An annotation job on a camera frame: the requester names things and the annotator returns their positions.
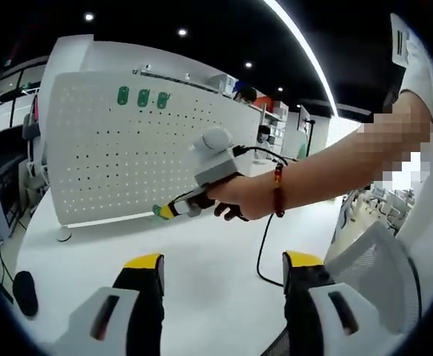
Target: desk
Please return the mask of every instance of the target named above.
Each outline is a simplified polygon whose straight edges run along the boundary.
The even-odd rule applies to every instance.
[[[0,240],[9,237],[21,216],[18,165],[27,156],[7,154],[0,157]]]
[[[256,173],[264,171],[257,167]],[[30,221],[17,271],[33,275],[39,300],[35,320],[14,312],[37,343],[52,343],[68,317],[101,286],[111,286],[125,262],[165,255],[162,355],[260,355],[285,326],[282,289],[256,274],[268,218],[225,222],[201,217],[155,217],[74,228],[59,225],[50,190]],[[340,212],[341,197],[274,218],[261,261],[262,273],[282,281],[286,249],[324,257]]]

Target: yellow tip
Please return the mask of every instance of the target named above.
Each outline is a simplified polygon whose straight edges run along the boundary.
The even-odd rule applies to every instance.
[[[173,217],[175,217],[175,216],[172,214],[172,211],[171,211],[171,209],[169,208],[169,205],[168,205],[168,204],[167,204],[167,205],[164,205],[164,206],[161,207],[160,212],[159,212],[159,215],[160,215],[161,217],[165,217],[165,218],[167,218],[167,219],[172,219]]]

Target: ceiling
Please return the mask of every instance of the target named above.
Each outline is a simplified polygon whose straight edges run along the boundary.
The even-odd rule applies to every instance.
[[[51,52],[56,39],[93,33],[178,53],[253,85],[294,110],[302,99],[326,101],[310,61],[262,0],[86,1],[36,10],[14,50],[17,64]],[[391,63],[391,25],[385,7],[363,1],[280,0],[318,58],[337,103],[380,111],[397,78]],[[92,22],[84,13],[95,14]],[[185,38],[179,28],[188,30]],[[245,68],[247,61],[253,63]],[[327,107],[309,112],[329,116]],[[363,120],[364,115],[354,115]]]

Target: fingers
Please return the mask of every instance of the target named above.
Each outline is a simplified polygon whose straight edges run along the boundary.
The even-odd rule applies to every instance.
[[[227,210],[229,208],[230,208],[229,204],[225,204],[225,203],[221,202],[219,205],[216,206],[215,211],[214,211],[214,215],[216,217],[219,217],[225,210]]]
[[[235,217],[239,217],[240,216],[240,210],[237,207],[237,205],[232,205],[232,204],[226,204],[221,202],[214,211],[214,214],[216,217],[221,216],[225,211],[228,211],[225,215],[224,215],[224,219],[226,221],[230,221]]]

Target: pegboard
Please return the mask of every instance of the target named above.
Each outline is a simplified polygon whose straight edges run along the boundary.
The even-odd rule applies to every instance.
[[[70,225],[148,212],[191,190],[182,158],[195,138],[221,126],[253,145],[260,113],[168,79],[81,72],[56,77],[47,120],[53,204]]]

